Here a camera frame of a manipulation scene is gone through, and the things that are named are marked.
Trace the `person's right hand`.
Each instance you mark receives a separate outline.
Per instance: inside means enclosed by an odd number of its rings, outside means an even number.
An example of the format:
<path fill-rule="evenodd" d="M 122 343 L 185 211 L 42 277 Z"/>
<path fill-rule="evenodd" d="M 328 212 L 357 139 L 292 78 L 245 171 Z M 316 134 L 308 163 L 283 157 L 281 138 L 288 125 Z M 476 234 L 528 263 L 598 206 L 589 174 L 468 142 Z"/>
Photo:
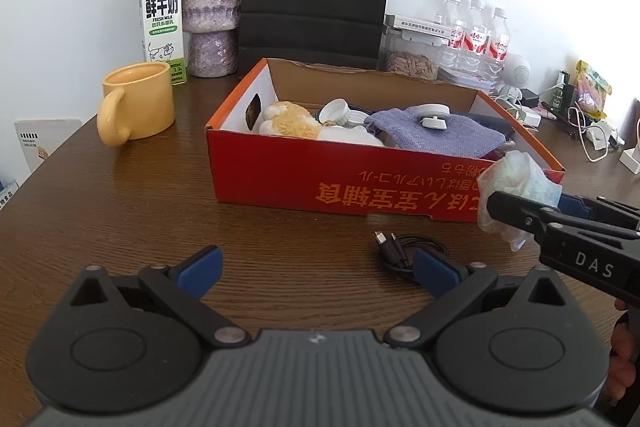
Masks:
<path fill-rule="evenodd" d="M 614 400 L 623 399 L 626 390 L 636 380 L 636 367 L 632 356 L 636 352 L 637 343 L 629 332 L 628 324 L 620 317 L 611 336 L 610 365 L 608 379 L 605 383 L 606 394 Z"/>

